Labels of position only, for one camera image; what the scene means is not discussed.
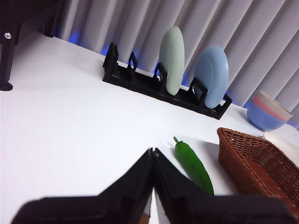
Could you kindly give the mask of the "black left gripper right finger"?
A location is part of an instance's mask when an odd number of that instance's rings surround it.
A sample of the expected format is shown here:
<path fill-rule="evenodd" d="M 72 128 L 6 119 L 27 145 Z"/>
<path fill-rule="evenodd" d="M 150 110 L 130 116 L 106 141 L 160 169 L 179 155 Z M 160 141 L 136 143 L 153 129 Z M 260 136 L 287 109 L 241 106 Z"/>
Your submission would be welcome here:
<path fill-rule="evenodd" d="M 155 148 L 155 191 L 172 224 L 294 224 L 283 202 L 259 195 L 213 196 Z"/>

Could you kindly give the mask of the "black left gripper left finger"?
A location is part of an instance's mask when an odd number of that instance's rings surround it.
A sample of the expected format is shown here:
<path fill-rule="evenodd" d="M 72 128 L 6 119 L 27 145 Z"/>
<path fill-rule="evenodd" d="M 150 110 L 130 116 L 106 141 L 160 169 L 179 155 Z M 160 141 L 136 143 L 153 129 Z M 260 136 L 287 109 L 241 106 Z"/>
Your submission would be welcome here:
<path fill-rule="evenodd" d="M 136 224 L 153 189 L 153 150 L 148 149 L 97 196 L 44 197 L 23 204 L 14 224 Z"/>

